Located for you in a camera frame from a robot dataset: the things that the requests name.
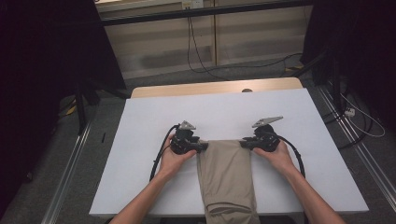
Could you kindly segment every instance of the khaki pants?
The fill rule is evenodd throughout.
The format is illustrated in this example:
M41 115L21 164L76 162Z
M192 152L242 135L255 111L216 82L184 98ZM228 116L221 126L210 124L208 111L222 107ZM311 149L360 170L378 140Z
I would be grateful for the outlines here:
M209 141L198 155L198 178L208 224L260 223L250 151L236 140Z

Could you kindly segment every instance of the white cable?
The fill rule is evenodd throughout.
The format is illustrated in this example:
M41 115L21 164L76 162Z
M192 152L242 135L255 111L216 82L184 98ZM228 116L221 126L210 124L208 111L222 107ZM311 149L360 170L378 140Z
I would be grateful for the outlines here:
M347 99L343 94L340 94L340 95L341 95L350 105L352 105L355 109L359 110L363 115L365 115L365 116L367 116L369 119L373 120L373 121L382 129L382 134L380 134L380 135L374 135L374 134L367 133L366 131L364 131L364 130L362 130L361 128L359 128L358 125L356 125L356 124L352 121L352 119L350 118L351 116L348 116L348 117L349 117L349 121L352 123L353 126L355 126L355 128L359 129L359 131L361 131L361 132L363 132L363 133L365 133L365 134L367 134L367 135L370 135L370 136L372 136L372 137L382 137L382 136L385 135L385 129L384 129L384 127L382 127L382 125L381 125L378 121L376 121L375 119L373 119L372 117L370 117L368 114L364 113L364 112L361 111L359 108L357 108L355 105L353 105L352 103L350 103L350 102L348 101L348 99Z

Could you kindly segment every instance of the forearm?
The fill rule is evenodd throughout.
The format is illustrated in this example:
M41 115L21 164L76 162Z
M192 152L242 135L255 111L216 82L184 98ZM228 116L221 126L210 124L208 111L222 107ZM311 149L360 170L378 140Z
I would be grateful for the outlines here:
M155 175L148 185L131 200L110 223L141 223L150 207L161 193L167 179L168 178L164 175Z
M289 168L283 175L289 181L311 223L345 223L296 168Z

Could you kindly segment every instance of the person's left hand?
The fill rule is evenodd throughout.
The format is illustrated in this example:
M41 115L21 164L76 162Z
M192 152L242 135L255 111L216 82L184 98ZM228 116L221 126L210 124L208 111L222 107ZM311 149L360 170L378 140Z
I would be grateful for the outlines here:
M158 175L163 175L166 180L172 179L172 177L177 173L184 161L193 157L197 153L196 150L191 150L186 154L177 155L169 147L173 136L174 134L169 134L165 141L165 145L163 146L165 147L165 151L163 152L160 171L158 172Z

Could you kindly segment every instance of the table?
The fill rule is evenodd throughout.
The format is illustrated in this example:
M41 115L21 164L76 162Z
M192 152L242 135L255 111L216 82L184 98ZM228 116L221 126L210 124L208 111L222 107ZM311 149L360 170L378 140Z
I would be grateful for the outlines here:
M243 89L253 92L240 93ZM279 115L284 119L273 127L297 146L307 180L318 193L335 211L368 210L308 92L296 78L146 87L136 89L132 96L125 105L92 204L92 216L114 216L147 185L151 162L163 136L183 119L197 126L195 135L218 140L251 136L252 123L263 116ZM286 180L266 160L254 153L251 159L258 214L301 212L303 209ZM149 214L161 217L204 214L196 160L187 161L168 182Z

